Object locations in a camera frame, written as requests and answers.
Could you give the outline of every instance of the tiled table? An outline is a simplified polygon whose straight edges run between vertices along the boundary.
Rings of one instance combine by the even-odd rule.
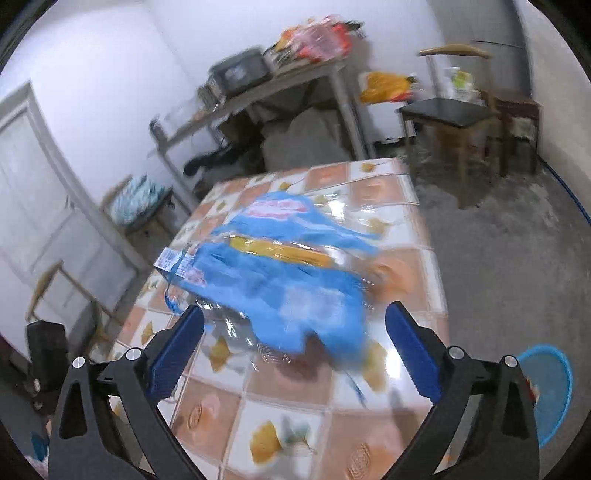
[[[189,456],[209,480],[379,479],[414,436],[430,402],[414,388],[384,326],[388,303],[401,300],[422,326],[447,343],[446,304],[435,253],[413,185],[396,158],[332,164],[216,185],[172,243],[182,249],[228,222],[266,192],[346,195],[356,215],[388,224],[380,260],[401,272],[400,290],[369,315],[366,361],[358,371],[331,366],[321,345],[291,364],[225,350],[202,338],[174,395],[159,403]],[[176,317],[164,303],[162,276],[150,276],[113,347],[111,359],[143,348]],[[226,352],[223,361],[219,354]],[[362,405],[355,385],[365,397]],[[112,402],[121,412],[119,400]]]

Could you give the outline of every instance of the metal table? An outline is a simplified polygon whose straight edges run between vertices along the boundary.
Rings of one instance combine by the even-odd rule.
[[[171,148],[193,135],[198,130],[207,127],[216,120],[222,119],[226,115],[244,110],[249,105],[268,98],[275,93],[311,82],[321,77],[329,78],[335,98],[339,105],[341,116],[343,117],[343,122],[345,123],[345,128],[347,129],[347,133],[351,140],[355,159],[365,160],[368,157],[375,158],[375,150],[369,139],[367,125],[361,122],[361,116],[359,114],[361,103],[359,101],[358,92],[353,85],[348,85],[344,75],[346,66],[346,59],[334,59],[309,64],[302,68],[291,70],[275,76],[268,82],[262,83],[261,85],[229,99],[224,104],[219,105],[217,108],[207,112],[200,118],[193,119],[188,124],[179,128],[170,138],[159,140],[153,135],[158,145],[157,153],[162,159],[164,166],[177,180],[184,191],[183,193],[185,195],[183,195],[183,201],[188,204],[187,207],[194,210],[199,203],[197,199],[194,198],[187,179],[183,177],[170,160],[168,151]],[[358,127],[358,122],[361,123],[361,129]]]

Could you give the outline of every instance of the white wall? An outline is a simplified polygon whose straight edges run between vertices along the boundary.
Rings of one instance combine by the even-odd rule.
[[[591,82],[550,20],[515,0],[530,55],[533,98],[542,106],[540,156],[591,212]]]
[[[0,254],[0,334],[22,355],[29,358],[25,338],[25,312],[33,296],[33,289],[16,275],[5,258]],[[64,323],[45,302],[35,312],[49,322]]]
[[[30,80],[58,147],[98,203],[127,174],[171,184],[148,153],[149,121],[194,86],[146,6],[133,0],[59,0],[0,74],[0,99]]]
[[[146,0],[156,24],[177,53],[195,84],[207,79],[209,67],[251,46],[273,45],[290,26],[340,14],[365,22],[370,46],[368,66],[401,74],[418,73],[431,81],[422,48],[443,44],[443,37],[426,0]],[[395,128],[388,115],[374,117],[377,126]]]

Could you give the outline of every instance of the white door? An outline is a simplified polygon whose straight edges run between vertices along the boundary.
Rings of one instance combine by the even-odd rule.
[[[115,307],[136,268],[77,205],[27,104],[2,107],[0,103],[0,112],[5,113],[0,116],[0,248],[32,283],[63,260],[64,269],[89,292],[107,307]],[[87,303],[61,275],[49,289],[47,301],[64,316],[66,327]]]

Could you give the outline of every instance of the blue gripper pad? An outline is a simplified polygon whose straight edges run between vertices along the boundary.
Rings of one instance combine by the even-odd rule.
[[[181,373],[203,335],[204,325],[203,312],[196,305],[191,305],[173,328],[158,332],[146,347],[148,356],[150,350],[157,350],[154,358],[150,359],[147,373],[146,394],[153,405],[173,394]]]
[[[416,324],[401,303],[391,303],[386,309],[386,331],[410,374],[414,386],[422,397],[437,403],[441,398],[439,367],[417,335],[419,328],[421,327]]]

